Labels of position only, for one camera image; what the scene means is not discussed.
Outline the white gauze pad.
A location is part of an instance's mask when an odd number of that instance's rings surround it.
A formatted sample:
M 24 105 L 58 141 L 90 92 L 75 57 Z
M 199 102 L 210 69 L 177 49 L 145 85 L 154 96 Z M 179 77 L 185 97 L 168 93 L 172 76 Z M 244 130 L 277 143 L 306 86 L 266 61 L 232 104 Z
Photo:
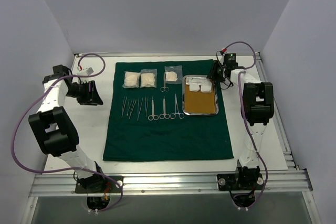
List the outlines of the white gauze pad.
M 189 85 L 190 92 L 198 92 L 200 89 L 201 89 L 200 85 L 198 85 L 198 84 L 190 84 Z
M 202 93 L 211 93 L 212 92 L 212 86 L 211 85 L 202 85 L 201 86 L 201 92 Z

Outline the green white suture packet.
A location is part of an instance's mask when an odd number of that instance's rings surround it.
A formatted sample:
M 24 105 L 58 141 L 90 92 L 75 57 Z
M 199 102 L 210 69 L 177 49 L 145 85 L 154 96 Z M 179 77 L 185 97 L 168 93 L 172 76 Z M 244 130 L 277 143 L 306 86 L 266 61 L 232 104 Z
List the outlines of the green white suture packet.
M 206 77 L 186 77 L 186 84 L 208 85 L 211 84 L 211 82 Z

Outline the stainless steel instrument tray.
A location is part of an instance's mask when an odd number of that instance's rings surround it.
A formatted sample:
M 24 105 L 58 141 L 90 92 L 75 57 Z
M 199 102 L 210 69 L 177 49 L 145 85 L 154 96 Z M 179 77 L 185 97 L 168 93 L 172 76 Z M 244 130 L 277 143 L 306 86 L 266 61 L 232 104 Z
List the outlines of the stainless steel instrument tray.
M 186 85 L 186 77 L 206 77 L 207 75 L 186 75 L 183 77 L 183 85 L 182 85 L 182 110 L 184 109 L 184 90 L 185 90 L 185 85 Z M 216 105 L 216 112 L 215 114 L 187 114 L 186 112 L 183 111 L 184 114 L 189 115 L 189 116 L 215 116 L 218 114 L 219 112 L 219 106 L 218 106 L 218 95 L 217 95 L 217 89 L 216 89 L 216 84 L 210 80 L 211 84 L 209 85 L 213 85 L 214 87 L 214 92 L 215 92 L 215 105 Z

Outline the cotton ball bag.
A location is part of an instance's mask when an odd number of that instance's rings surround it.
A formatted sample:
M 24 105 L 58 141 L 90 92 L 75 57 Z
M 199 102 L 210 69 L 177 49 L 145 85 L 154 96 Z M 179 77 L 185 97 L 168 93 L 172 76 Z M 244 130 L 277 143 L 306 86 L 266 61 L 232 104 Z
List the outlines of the cotton ball bag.
M 140 80 L 140 73 L 139 72 L 124 72 L 124 83 L 123 87 L 128 88 L 138 88 L 139 87 L 139 80 Z
M 142 69 L 140 88 L 156 88 L 157 69 Z
M 179 66 L 165 66 L 165 81 L 168 84 L 181 84 L 183 79 L 183 68 Z

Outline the thin short steel tweezers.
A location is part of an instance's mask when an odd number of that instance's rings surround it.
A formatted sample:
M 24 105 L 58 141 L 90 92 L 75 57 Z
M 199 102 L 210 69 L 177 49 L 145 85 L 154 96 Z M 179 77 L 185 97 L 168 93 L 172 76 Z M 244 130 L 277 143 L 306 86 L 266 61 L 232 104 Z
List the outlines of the thin short steel tweezers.
M 132 105 L 132 100 L 129 99 L 128 100 L 128 104 L 127 104 L 127 116 L 129 115 L 129 111 L 130 111 L 131 105 Z

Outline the small steel scissors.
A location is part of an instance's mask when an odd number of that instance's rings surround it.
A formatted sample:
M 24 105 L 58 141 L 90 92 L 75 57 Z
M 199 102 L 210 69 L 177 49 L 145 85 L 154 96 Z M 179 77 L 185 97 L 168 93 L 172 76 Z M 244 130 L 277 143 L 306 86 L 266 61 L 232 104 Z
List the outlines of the small steel scissors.
M 163 72 L 163 86 L 160 88 L 161 92 L 169 92 L 169 87 L 166 86 L 166 74 Z

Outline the steel forceps clamp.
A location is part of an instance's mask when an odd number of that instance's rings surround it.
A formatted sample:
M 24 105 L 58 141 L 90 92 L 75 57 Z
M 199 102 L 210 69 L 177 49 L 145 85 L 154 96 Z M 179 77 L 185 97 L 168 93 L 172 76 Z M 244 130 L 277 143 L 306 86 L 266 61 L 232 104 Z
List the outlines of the steel forceps clamp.
M 179 118 L 179 119 L 184 119 L 185 115 L 184 113 L 181 113 L 179 111 L 179 105 L 178 105 L 178 101 L 177 101 L 177 95 L 175 94 L 175 106 L 174 106 L 174 113 L 171 113 L 170 114 L 170 118 L 173 120 L 173 119 L 176 119 L 176 118 Z

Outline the dark green surgical cloth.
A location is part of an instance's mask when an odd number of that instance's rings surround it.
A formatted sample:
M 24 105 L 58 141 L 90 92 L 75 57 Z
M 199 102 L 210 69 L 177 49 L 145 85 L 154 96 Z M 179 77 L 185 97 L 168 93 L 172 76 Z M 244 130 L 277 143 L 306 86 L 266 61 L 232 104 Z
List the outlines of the dark green surgical cloth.
M 118 62 L 113 78 L 113 97 L 109 115 L 104 161 L 153 162 L 153 161 L 199 161 L 226 160 L 234 157 L 225 114 L 221 89 L 218 89 L 219 113 L 215 116 L 185 116 L 184 119 L 149 121 L 151 99 L 154 99 L 155 114 L 163 111 L 163 97 L 167 113 L 174 112 L 175 94 L 182 101 L 182 86 L 172 84 L 169 92 L 161 92 L 165 66 L 179 66 L 183 75 L 207 75 L 212 60 L 166 61 L 166 62 Z M 142 69 L 157 69 L 156 88 L 124 88 L 124 72 L 140 72 Z M 127 102 L 123 118 L 123 98 Z M 145 101 L 148 97 L 148 116 L 145 117 Z M 142 110 L 137 121 L 138 98 L 143 98 Z M 131 118 L 127 116 L 128 100 L 136 99 Z

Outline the steel surgical scissors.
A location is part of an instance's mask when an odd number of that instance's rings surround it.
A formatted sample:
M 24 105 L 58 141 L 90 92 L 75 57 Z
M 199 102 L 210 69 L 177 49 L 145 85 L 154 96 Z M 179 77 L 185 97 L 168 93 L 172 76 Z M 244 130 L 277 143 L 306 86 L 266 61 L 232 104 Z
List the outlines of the steel surgical scissors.
M 157 121 L 159 119 L 159 116 L 155 114 L 155 104 L 154 99 L 151 99 L 151 114 L 148 116 L 149 121 Z

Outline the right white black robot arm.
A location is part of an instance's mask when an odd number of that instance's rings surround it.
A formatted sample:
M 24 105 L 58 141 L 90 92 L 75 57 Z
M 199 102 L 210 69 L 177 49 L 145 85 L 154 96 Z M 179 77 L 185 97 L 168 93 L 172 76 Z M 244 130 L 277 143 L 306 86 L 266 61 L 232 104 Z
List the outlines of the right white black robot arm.
M 235 53 L 218 52 L 207 76 L 214 82 L 229 81 L 228 87 L 238 86 L 240 113 L 246 129 L 242 153 L 238 159 L 241 167 L 255 169 L 264 164 L 260 149 L 265 129 L 274 115 L 274 89 L 270 82 L 262 82 L 239 66 Z

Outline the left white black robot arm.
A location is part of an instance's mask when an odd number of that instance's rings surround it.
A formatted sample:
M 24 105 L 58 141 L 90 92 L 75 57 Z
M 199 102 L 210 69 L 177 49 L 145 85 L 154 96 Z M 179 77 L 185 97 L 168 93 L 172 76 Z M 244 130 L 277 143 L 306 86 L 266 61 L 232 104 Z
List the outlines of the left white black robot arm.
M 65 98 L 75 98 L 80 105 L 103 105 L 95 81 L 90 80 L 92 68 L 80 70 L 83 81 L 73 82 L 71 70 L 57 65 L 53 73 L 44 77 L 45 97 L 35 114 L 28 117 L 29 125 L 44 154 L 50 154 L 77 168 L 77 181 L 92 191 L 105 188 L 106 179 L 100 166 L 91 160 L 79 146 L 78 132 L 64 108 Z

